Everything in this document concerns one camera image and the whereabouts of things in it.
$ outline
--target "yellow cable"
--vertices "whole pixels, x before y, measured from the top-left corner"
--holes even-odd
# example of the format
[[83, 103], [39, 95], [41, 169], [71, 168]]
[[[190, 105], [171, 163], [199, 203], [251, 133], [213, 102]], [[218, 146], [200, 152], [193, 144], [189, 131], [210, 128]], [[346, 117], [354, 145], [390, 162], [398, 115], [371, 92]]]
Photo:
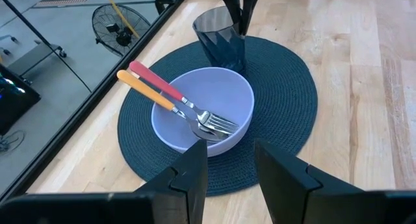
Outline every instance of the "yellow cable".
[[117, 12], [117, 14], [121, 17], [122, 21], [125, 23], [125, 25], [127, 27], [129, 27], [130, 31], [138, 38], [138, 34], [137, 32], [133, 29], [133, 27], [129, 24], [129, 22], [124, 18], [123, 14], [120, 12], [120, 10], [118, 9], [116, 3], [113, 0], [109, 0], [112, 7], [115, 9], [115, 11]]

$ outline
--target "light purple bowl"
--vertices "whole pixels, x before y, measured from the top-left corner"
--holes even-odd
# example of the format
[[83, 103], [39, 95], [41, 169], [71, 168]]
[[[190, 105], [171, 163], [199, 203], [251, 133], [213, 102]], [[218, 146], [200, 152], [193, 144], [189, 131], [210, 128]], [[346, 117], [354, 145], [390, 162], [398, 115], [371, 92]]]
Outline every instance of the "light purple bowl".
[[[246, 134], [252, 120], [254, 93], [250, 84], [238, 73], [225, 68], [201, 68], [181, 75], [170, 84], [200, 109], [211, 111], [240, 126], [227, 139], [208, 144], [208, 156], [230, 150]], [[162, 95], [186, 115], [196, 119], [192, 109], [163, 92]], [[151, 110], [151, 125], [166, 145], [180, 153], [184, 153], [199, 140], [183, 118], [157, 104]]]

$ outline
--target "fork handle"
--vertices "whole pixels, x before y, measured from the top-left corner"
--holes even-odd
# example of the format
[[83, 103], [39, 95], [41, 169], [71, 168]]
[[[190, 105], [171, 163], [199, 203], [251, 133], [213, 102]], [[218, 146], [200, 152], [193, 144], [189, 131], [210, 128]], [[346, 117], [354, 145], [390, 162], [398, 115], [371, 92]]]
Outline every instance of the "fork handle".
[[151, 89], [147, 84], [143, 83], [141, 80], [134, 77], [132, 74], [128, 73], [127, 71], [121, 70], [117, 72], [117, 77], [118, 79], [130, 85], [136, 91], [150, 98], [152, 101], [161, 105], [165, 109], [170, 110], [170, 111], [174, 109], [175, 105], [172, 102], [167, 100], [160, 93]]
[[152, 72], [149, 68], [141, 64], [139, 61], [132, 61], [130, 63], [130, 69], [132, 72], [136, 73], [144, 80], [150, 82], [152, 85], [164, 91], [169, 96], [173, 97], [178, 101], [182, 101], [182, 93], [180, 93], [176, 88], [167, 83], [165, 80], [160, 78], [160, 76]]

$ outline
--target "black metal frame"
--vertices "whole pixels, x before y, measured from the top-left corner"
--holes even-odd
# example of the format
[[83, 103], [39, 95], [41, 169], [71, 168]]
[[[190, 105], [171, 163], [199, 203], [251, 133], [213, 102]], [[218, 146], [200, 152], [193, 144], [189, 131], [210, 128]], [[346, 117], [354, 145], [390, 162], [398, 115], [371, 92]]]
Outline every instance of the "black metal frame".
[[[168, 21], [170, 16], [182, 4], [184, 0], [175, 0], [175, 2], [166, 7], [159, 18], [153, 22], [149, 30], [137, 42], [137, 44], [112, 68], [107, 76], [97, 85], [92, 93], [87, 97], [82, 105], [71, 115], [69, 120], [58, 130], [58, 132], [48, 141], [46, 146], [37, 154], [29, 165], [19, 174], [17, 179], [6, 189], [6, 192], [0, 195], [0, 203], [25, 194], [31, 184], [37, 179], [46, 166], [52, 161], [55, 155], [62, 149], [65, 143], [71, 138], [78, 127], [98, 105], [102, 98], [112, 88], [117, 81], [116, 73], [121, 69], [127, 69], [129, 63], [134, 60], [140, 52], [147, 46], [159, 29]], [[18, 11], [16, 15], [45, 43], [49, 42], [27, 21]]]

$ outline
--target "placemat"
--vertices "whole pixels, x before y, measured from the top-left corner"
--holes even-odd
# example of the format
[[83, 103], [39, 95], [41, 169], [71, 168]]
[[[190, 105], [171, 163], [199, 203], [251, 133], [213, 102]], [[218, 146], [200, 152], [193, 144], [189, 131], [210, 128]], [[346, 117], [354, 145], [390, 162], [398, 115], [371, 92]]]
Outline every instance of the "placemat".
[[[243, 139], [224, 154], [208, 158], [207, 196], [236, 192], [257, 184], [254, 139], [262, 138], [291, 154], [308, 139], [317, 115], [317, 90], [296, 54], [274, 42], [246, 38], [243, 76], [255, 96], [252, 122]], [[193, 69], [209, 67], [199, 42], [179, 48], [150, 69], [170, 82]], [[153, 102], [130, 90], [118, 120], [122, 154], [137, 175], [150, 180], [180, 154], [162, 143], [151, 126]]]

